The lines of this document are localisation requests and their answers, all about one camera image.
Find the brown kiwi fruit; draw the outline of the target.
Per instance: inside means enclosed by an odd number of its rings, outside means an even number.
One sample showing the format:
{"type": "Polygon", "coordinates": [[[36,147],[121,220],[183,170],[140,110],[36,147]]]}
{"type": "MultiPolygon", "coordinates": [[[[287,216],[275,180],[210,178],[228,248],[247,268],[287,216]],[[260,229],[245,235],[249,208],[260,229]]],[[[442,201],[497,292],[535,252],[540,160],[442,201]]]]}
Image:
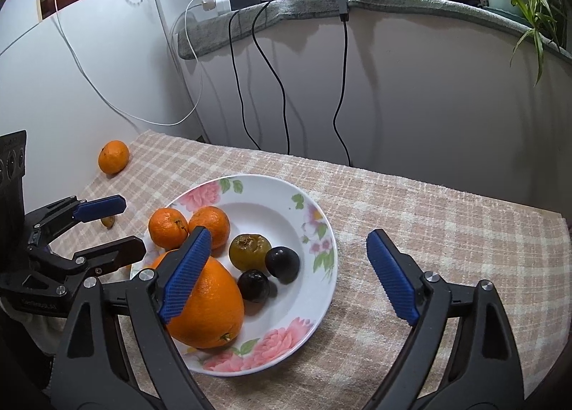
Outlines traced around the brown kiwi fruit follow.
{"type": "Polygon", "coordinates": [[[115,223],[115,220],[116,220],[116,218],[115,218],[114,215],[112,215],[112,216],[107,216],[107,217],[104,217],[104,218],[101,219],[101,223],[102,223],[108,230],[110,230],[110,229],[113,228],[113,225],[114,225],[114,223],[115,223]]]}

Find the small mandarin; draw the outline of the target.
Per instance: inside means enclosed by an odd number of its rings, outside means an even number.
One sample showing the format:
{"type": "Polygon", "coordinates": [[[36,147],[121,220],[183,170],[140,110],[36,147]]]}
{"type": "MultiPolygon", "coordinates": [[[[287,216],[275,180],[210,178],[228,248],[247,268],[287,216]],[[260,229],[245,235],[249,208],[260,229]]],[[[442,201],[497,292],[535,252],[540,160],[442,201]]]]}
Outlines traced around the small mandarin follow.
{"type": "Polygon", "coordinates": [[[223,247],[231,232],[230,219],[217,206],[203,206],[192,214],[188,222],[189,232],[192,233],[197,227],[204,227],[210,232],[213,250],[223,247]]]}
{"type": "Polygon", "coordinates": [[[155,210],[148,220],[147,229],[151,240],[166,250],[179,248],[189,235],[186,218],[171,208],[155,210]]]}

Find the large orange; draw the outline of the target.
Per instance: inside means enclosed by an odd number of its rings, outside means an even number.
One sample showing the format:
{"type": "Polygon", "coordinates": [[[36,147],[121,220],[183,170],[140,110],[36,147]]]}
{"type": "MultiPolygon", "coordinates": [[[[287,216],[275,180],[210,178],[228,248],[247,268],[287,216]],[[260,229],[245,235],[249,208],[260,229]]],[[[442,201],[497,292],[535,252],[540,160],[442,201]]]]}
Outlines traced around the large orange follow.
{"type": "Polygon", "coordinates": [[[167,324],[172,338],[195,349],[230,344],[241,331],[244,305],[230,272],[209,257],[180,316],[167,324]]]}

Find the green-brown plum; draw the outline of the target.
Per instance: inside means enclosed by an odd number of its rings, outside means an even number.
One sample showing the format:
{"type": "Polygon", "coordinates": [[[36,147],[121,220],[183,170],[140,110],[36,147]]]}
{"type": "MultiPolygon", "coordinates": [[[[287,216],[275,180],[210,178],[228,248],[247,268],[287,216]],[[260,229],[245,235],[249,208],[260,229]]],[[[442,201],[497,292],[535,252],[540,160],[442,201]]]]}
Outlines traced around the green-brown plum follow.
{"type": "Polygon", "coordinates": [[[270,250],[271,244],[263,235],[241,234],[233,239],[229,258],[233,266],[241,272],[251,269],[265,272],[265,258],[270,250]]]}

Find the dark plum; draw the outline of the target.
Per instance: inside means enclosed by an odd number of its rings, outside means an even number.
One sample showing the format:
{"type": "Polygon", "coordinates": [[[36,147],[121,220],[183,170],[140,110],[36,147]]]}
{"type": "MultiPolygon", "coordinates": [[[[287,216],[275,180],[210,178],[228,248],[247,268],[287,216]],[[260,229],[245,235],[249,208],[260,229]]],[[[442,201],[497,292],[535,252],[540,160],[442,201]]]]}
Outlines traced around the dark plum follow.
{"type": "Polygon", "coordinates": [[[281,283],[293,282],[300,272],[300,256],[293,249],[286,246],[275,246],[265,255],[267,271],[281,283]]]}
{"type": "Polygon", "coordinates": [[[264,272],[250,269],[237,279],[237,287],[247,302],[264,303],[270,295],[270,282],[264,272]]]}

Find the white floral plate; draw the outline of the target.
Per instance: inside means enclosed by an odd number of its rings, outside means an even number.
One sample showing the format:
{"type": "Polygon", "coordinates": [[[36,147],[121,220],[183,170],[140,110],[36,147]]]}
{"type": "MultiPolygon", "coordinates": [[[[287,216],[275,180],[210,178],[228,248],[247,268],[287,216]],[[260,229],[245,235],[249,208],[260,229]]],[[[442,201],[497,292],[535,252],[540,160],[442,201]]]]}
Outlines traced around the white floral plate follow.
{"type": "Polygon", "coordinates": [[[272,248],[293,252],[297,276],[282,280],[261,267],[268,295],[245,302],[241,331],[228,345],[196,350],[177,342],[191,372],[237,377],[266,370],[298,351],[324,319],[335,292],[337,247],[334,231],[305,191],[277,177],[234,175],[211,179],[170,201],[185,217],[216,206],[230,219],[230,237],[261,235],[272,248]]]}

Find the plaid tablecloth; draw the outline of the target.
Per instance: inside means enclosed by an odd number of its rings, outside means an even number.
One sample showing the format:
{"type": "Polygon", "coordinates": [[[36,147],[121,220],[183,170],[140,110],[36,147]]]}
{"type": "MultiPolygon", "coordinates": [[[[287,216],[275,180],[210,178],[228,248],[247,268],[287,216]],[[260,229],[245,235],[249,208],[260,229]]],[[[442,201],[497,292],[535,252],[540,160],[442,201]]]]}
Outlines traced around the plaid tablecloth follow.
{"type": "Polygon", "coordinates": [[[210,179],[257,174],[285,179],[318,202],[334,229],[338,276],[334,300],[301,350],[273,368],[197,383],[218,409],[359,409],[386,375],[408,325],[395,317],[365,255],[381,228],[420,267],[472,285],[493,281],[509,316],[531,394],[568,339],[571,240],[565,220],[539,210],[400,176],[327,162],[145,132],[130,146],[119,176],[97,176],[84,199],[119,194],[126,212],[112,229],[89,223],[54,242],[70,257],[125,235],[142,235],[154,209],[210,179]]]}

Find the grey sill mat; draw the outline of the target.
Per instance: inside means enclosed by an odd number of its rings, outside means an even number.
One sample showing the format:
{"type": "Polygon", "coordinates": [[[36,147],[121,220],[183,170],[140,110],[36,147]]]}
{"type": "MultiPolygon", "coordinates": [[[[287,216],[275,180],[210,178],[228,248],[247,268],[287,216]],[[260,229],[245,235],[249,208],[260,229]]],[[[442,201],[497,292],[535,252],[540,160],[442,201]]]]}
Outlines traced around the grey sill mat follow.
{"type": "MultiPolygon", "coordinates": [[[[384,14],[439,16],[462,20],[522,38],[530,28],[490,10],[448,0],[348,0],[349,11],[384,14]]],[[[337,0],[274,0],[222,16],[181,23],[177,32],[176,52],[184,60],[204,56],[286,20],[339,19],[337,0]]]]}

